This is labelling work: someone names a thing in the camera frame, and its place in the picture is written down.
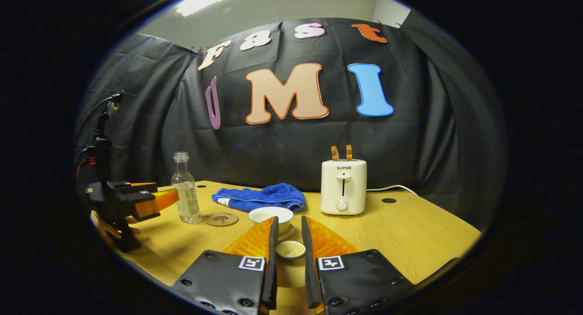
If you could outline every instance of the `saucer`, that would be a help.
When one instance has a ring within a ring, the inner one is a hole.
[[[279,235],[279,238],[277,238],[277,240],[283,240],[283,239],[287,239],[289,238],[293,232],[296,231],[296,228],[293,226],[293,224],[290,223],[290,227],[287,229],[287,232],[283,232],[282,234]]]

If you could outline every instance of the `human hand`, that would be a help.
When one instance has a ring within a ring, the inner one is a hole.
[[[128,216],[125,218],[125,220],[127,221],[128,224],[138,223],[138,221],[133,216]],[[110,246],[114,245],[113,240],[111,240],[110,236],[108,235],[108,232],[112,236],[114,236],[114,238],[121,239],[121,235],[119,234],[119,232],[117,232],[117,230],[115,230],[115,228],[109,225],[105,220],[100,219],[97,213],[95,213],[95,211],[91,211],[91,221],[93,222],[97,230],[100,232],[100,234],[103,236],[104,240],[107,242],[108,245]],[[133,234],[141,234],[142,232],[142,230],[138,228],[130,228],[130,230],[132,231]]]

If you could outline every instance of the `wooden table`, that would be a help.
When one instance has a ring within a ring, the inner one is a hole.
[[[142,230],[137,238],[140,249],[119,253],[160,280],[172,285],[198,258],[202,251],[223,251],[249,230],[247,213],[227,208],[211,200],[221,188],[243,188],[209,181],[196,183],[202,215],[229,211],[239,221],[227,227],[210,226],[204,221],[184,224],[176,206],[160,216],[134,224]],[[160,191],[171,187],[159,188]],[[413,284],[437,271],[447,261],[460,257],[479,238],[480,232],[460,218],[408,191],[367,193],[366,209],[356,216],[325,215],[319,210],[319,193],[304,193],[307,207],[294,213],[291,224],[296,231],[286,240],[302,241],[301,218],[306,215],[341,235],[359,250],[377,249]],[[392,198],[395,203],[383,203]],[[273,315],[314,314],[306,309],[303,287],[278,288],[277,310]]]

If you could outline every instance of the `letter m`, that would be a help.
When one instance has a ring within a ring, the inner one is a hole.
[[[326,117],[328,108],[322,103],[318,85],[319,64],[299,64],[291,70],[285,84],[269,69],[257,70],[246,75],[251,82],[251,113],[246,117],[249,124],[263,124],[271,120],[265,110],[269,102],[279,119],[285,118],[296,97],[296,108],[291,115],[298,119]]]

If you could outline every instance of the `blue towel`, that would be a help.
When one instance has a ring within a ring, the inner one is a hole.
[[[211,198],[215,203],[248,213],[261,207],[283,207],[297,213],[306,207],[304,194],[286,183],[268,186],[261,191],[222,188]]]

